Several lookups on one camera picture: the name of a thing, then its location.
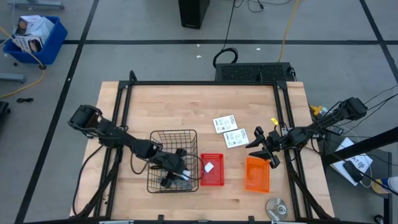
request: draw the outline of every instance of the gray floor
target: gray floor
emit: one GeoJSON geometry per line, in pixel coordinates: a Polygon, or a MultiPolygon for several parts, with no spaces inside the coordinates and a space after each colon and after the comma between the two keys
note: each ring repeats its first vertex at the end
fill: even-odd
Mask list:
{"type": "MultiPolygon", "coordinates": [[[[11,7],[0,0],[0,26],[11,30],[11,7]]],[[[17,9],[24,14],[59,16],[68,30],[68,40],[79,40],[92,0],[64,1],[64,11],[17,9]]],[[[366,0],[386,40],[398,40],[398,2],[366,0]]],[[[235,10],[230,39],[280,40],[294,2],[283,6],[264,5],[262,13],[248,11],[246,3],[235,10]]],[[[88,40],[224,39],[231,1],[212,0],[200,30],[180,26],[178,1],[100,0],[88,40]]],[[[303,0],[289,32],[290,40],[376,40],[358,0],[303,0]]],[[[46,70],[42,83],[6,99],[12,113],[0,132],[0,223],[12,223],[42,148],[62,86],[77,45],[64,45],[55,63],[46,70]],[[16,98],[33,97],[18,104],[16,98]]],[[[229,45],[239,50],[239,62],[275,62],[279,45],[229,45]]],[[[42,175],[37,184],[26,222],[66,218],[72,204],[77,174],[86,139],[66,121],[80,104],[95,105],[101,82],[126,79],[133,69],[139,80],[214,80],[213,57],[222,45],[85,45],[78,62],[65,106],[58,122],[42,175]]],[[[398,46],[388,46],[398,58],[398,46]]],[[[40,77],[36,65],[12,65],[11,57],[0,56],[0,72],[26,73],[28,83],[40,77]]],[[[230,55],[220,62],[230,62],[230,55]]],[[[367,100],[395,85],[391,69],[378,45],[287,45],[283,61],[294,66],[313,105],[331,106],[350,96],[367,100]]],[[[19,83],[0,82],[0,95],[20,88],[19,83]]],[[[374,100],[398,93],[385,93],[374,100]]],[[[373,136],[398,125],[398,100],[388,102],[353,131],[373,136]]],[[[397,145],[385,147],[398,164],[397,145]]],[[[382,213],[382,200],[346,185],[338,175],[328,175],[335,214],[342,220],[372,222],[382,213]],[[350,204],[349,211],[343,206],[350,204]]]]}

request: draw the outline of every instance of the black wire basket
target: black wire basket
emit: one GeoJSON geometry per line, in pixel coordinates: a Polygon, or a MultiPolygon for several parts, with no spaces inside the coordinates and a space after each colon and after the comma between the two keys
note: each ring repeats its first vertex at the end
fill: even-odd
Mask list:
{"type": "Polygon", "coordinates": [[[176,153],[184,149],[187,152],[183,156],[185,165],[190,171],[190,179],[177,178],[172,181],[170,187],[164,187],[161,182],[167,177],[168,172],[164,169],[151,169],[148,167],[147,190],[149,193],[174,193],[195,192],[199,189],[199,166],[198,166],[198,138],[195,130],[170,130],[153,131],[150,140],[161,143],[162,151],[176,153]]]}

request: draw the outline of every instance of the blue bin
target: blue bin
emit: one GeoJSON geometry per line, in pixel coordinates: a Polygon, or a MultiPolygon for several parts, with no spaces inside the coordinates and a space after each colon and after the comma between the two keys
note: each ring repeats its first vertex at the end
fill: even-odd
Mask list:
{"type": "MultiPolygon", "coordinates": [[[[35,55],[43,64],[51,65],[54,63],[54,60],[61,49],[68,31],[62,25],[59,17],[46,16],[46,18],[54,23],[54,27],[51,30],[49,37],[45,41],[42,50],[40,52],[33,53],[33,55],[35,55]]],[[[7,54],[11,54],[15,59],[22,63],[38,63],[32,56],[26,52],[23,52],[11,40],[7,41],[3,51],[7,54]]]]}

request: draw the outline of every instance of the orange plastic basket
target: orange plastic basket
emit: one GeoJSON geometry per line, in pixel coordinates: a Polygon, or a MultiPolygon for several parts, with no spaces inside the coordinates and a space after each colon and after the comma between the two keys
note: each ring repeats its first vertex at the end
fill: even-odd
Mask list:
{"type": "Polygon", "coordinates": [[[250,191],[269,193],[269,161],[252,157],[246,158],[244,188],[250,191]]]}

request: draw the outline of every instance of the wooden tabletop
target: wooden tabletop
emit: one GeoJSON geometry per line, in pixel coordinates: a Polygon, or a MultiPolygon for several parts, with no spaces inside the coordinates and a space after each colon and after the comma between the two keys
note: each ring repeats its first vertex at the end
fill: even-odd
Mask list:
{"type": "MultiPolygon", "coordinates": [[[[111,119],[116,99],[118,82],[103,82],[97,107],[105,118],[111,119]]],[[[307,97],[303,83],[288,83],[290,104],[296,126],[311,123],[307,97]]],[[[122,97],[118,121],[124,105],[122,97]]],[[[283,94],[280,92],[282,107],[283,94]]],[[[282,198],[288,207],[288,220],[294,220],[292,200],[283,152],[277,152],[280,166],[271,169],[269,194],[250,192],[244,189],[245,161],[252,151],[260,147],[245,149],[244,146],[227,149],[222,134],[216,134],[213,119],[233,114],[238,128],[244,128],[253,141],[254,129],[261,126],[265,133],[274,129],[271,118],[277,118],[274,92],[271,86],[184,86],[184,85],[136,85],[133,86],[127,125],[128,133],[149,139],[155,130],[194,129],[198,133],[198,154],[223,153],[223,187],[199,186],[194,193],[150,194],[147,191],[147,171],[135,175],[130,168],[129,149],[124,148],[120,165],[112,219],[156,220],[165,215],[166,220],[270,220],[265,211],[271,198],[282,198]]],[[[98,148],[98,140],[88,140],[85,159],[98,148]]],[[[76,198],[76,209],[80,211],[98,188],[104,159],[103,149],[86,165],[81,176],[76,198]]],[[[304,148],[301,152],[307,186],[325,211],[333,214],[330,195],[318,154],[304,148]]],[[[144,165],[134,160],[136,170],[144,165]]],[[[297,188],[301,215],[305,212],[302,194],[297,188]]],[[[104,195],[101,214],[108,193],[104,195]]]]}

